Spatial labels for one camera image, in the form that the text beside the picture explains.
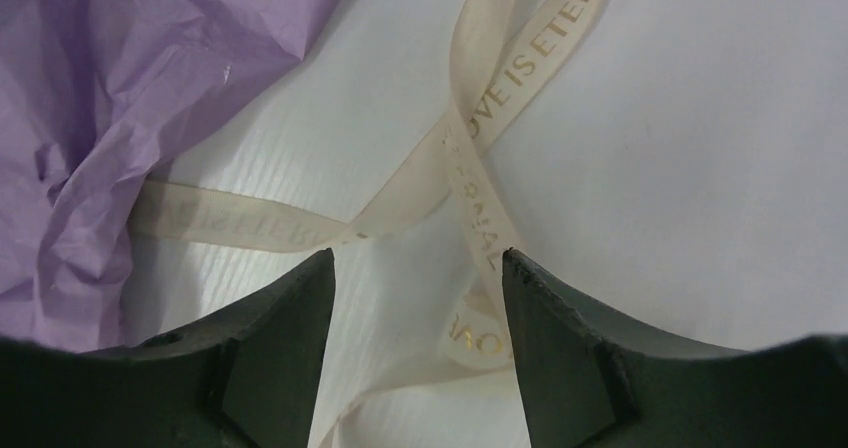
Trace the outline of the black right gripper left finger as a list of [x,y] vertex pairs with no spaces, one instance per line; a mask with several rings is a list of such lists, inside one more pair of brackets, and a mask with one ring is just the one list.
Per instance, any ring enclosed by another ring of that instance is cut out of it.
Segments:
[[1,342],[5,447],[304,447],[335,297],[319,251],[270,285],[136,347]]

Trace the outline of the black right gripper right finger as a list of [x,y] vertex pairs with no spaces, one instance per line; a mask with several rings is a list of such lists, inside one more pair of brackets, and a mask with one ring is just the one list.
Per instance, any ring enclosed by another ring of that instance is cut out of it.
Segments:
[[503,256],[515,370],[535,447],[843,447],[847,339],[742,351],[678,336]]

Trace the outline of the purple paper flower bouquet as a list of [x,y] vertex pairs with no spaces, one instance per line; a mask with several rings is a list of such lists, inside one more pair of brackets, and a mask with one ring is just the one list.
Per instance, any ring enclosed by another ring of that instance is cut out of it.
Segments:
[[1,0],[1,333],[118,345],[148,173],[307,55],[339,0]]

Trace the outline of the cream printed ribbon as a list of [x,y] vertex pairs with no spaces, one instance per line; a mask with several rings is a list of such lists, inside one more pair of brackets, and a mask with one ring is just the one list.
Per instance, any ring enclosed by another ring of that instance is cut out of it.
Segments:
[[514,366],[501,258],[521,241],[481,157],[568,61],[605,2],[546,0],[511,34],[516,0],[465,0],[451,40],[446,112],[349,223],[268,199],[148,181],[130,227],[157,238],[297,253],[307,249],[294,239],[298,228],[315,232],[320,247],[343,245],[409,228],[452,199],[476,276],[439,341],[450,370],[419,386],[493,385]]

